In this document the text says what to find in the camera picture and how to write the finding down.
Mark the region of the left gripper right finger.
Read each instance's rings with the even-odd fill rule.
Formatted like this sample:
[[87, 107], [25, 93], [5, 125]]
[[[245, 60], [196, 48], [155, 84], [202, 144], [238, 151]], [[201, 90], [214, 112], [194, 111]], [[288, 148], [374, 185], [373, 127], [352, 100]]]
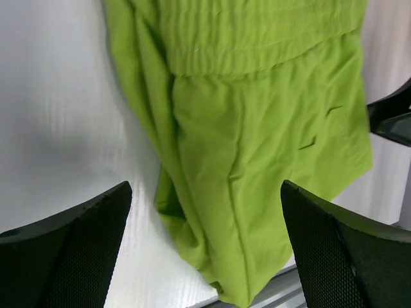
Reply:
[[410, 307], [410, 231], [288, 180], [281, 204], [308, 307]]

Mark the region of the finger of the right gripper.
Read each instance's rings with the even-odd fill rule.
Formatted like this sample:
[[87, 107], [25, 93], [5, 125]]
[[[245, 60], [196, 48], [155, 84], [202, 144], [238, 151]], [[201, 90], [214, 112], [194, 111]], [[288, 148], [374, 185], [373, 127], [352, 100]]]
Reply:
[[410, 146], [410, 79], [392, 94], [368, 104], [367, 110], [373, 134]]

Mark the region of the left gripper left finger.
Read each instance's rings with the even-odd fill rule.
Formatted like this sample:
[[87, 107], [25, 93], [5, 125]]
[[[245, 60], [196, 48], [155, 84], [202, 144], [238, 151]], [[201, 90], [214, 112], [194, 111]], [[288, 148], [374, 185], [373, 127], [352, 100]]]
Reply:
[[1, 234], [1, 307], [103, 307], [132, 202], [124, 181]]

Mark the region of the lime green shorts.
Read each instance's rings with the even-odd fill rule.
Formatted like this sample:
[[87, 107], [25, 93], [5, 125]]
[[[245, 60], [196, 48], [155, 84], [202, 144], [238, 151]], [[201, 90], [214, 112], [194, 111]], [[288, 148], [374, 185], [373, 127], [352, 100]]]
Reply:
[[180, 256], [248, 307], [290, 260], [280, 188], [333, 200], [372, 166], [366, 1], [105, 1], [112, 58], [161, 160]]

